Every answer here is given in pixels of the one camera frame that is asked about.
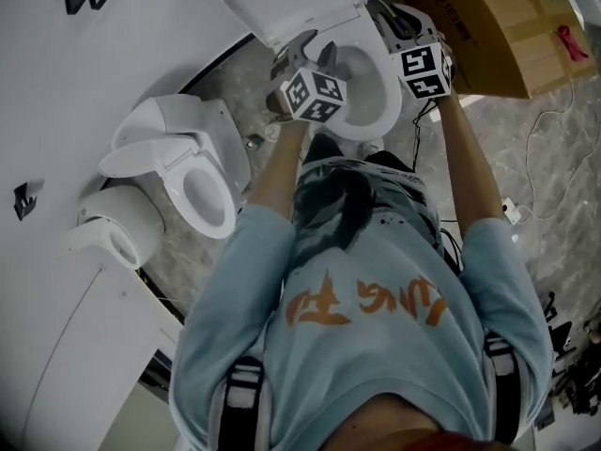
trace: pink object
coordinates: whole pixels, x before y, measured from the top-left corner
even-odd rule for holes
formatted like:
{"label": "pink object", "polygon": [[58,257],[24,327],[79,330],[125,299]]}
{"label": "pink object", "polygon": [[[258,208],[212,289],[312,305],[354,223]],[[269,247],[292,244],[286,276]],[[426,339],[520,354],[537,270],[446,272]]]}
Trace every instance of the pink object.
{"label": "pink object", "polygon": [[568,53],[570,54],[570,58],[572,58],[572,60],[574,62],[579,62],[581,60],[589,58],[589,56],[587,54],[582,52],[582,49],[579,47],[578,43],[574,40],[574,37],[572,37],[572,33],[570,32],[570,27],[568,27],[566,25],[561,25],[557,29],[557,35],[560,38],[560,40],[562,41],[563,45],[565,45],[565,48],[567,49]]}

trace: cardboard box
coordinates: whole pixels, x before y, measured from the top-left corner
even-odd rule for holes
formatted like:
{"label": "cardboard box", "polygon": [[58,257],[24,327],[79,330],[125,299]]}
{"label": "cardboard box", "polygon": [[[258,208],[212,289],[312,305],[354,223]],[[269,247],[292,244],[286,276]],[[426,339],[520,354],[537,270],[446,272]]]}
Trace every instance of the cardboard box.
{"label": "cardboard box", "polygon": [[[432,17],[457,61],[462,94],[527,99],[596,73],[568,0],[405,0]],[[575,62],[557,36],[567,25],[589,58]]]}

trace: light blue shirt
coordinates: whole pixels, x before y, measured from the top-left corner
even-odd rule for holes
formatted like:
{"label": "light blue shirt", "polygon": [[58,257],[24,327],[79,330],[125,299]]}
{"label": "light blue shirt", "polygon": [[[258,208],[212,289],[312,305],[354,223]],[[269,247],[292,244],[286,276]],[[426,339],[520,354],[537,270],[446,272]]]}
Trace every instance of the light blue shirt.
{"label": "light blue shirt", "polygon": [[344,158],[304,168],[294,222],[247,206],[186,319],[171,406],[192,444],[207,446],[213,391],[266,326],[273,449],[316,451],[383,393],[446,430],[492,439],[485,330],[527,364],[533,420],[553,352],[509,225],[472,225],[457,277],[441,257],[439,218],[423,183]]}

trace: marble tile floor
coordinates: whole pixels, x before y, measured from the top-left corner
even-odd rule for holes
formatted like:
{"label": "marble tile floor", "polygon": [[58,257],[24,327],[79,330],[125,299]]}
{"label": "marble tile floor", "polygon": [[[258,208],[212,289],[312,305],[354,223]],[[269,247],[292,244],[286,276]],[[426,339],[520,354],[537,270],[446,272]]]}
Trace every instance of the marble tile floor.
{"label": "marble tile floor", "polygon": [[[598,46],[595,53],[601,55]],[[264,135],[270,123],[263,88],[272,60],[271,52],[252,40],[206,76],[192,91],[204,100],[222,98],[242,137]],[[601,144],[572,178],[578,164],[601,130],[601,80],[597,77],[574,83],[572,108],[563,115],[541,118],[530,144],[530,170],[536,200],[526,175],[526,138],[534,121],[546,110],[564,110],[571,100],[570,86],[532,101],[485,98],[467,109],[470,122],[492,165],[501,195],[534,208],[539,217],[514,226],[516,246],[524,256],[536,290],[544,302],[557,295],[560,316],[572,320],[573,342],[584,338],[582,322],[601,299]],[[407,98],[393,130],[386,135],[386,149],[410,163],[413,126],[422,105]],[[345,152],[356,146],[347,144]],[[249,150],[253,179],[264,167],[273,144]],[[454,219],[455,211],[446,168],[440,123],[427,117],[422,123],[418,173],[437,202],[441,219]],[[146,272],[183,314],[202,293],[224,241],[196,233],[175,211],[156,174],[145,175],[138,185],[162,213],[166,234],[161,251],[145,266]],[[445,226],[459,239],[456,224]]]}

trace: toilet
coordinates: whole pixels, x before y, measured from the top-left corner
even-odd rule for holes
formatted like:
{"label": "toilet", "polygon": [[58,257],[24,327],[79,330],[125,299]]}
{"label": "toilet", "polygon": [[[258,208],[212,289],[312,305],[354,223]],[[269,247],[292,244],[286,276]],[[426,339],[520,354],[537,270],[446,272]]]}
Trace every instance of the toilet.
{"label": "toilet", "polygon": [[161,176],[195,230],[224,239],[236,226],[251,167],[225,102],[168,95],[140,103],[117,128],[99,171],[110,178]]}
{"label": "toilet", "polygon": [[336,76],[347,80],[348,105],[327,127],[343,138],[382,137],[401,112],[401,87],[386,45],[365,7],[367,0],[223,0],[276,54],[304,30],[318,34],[305,52],[317,60],[333,41]]}

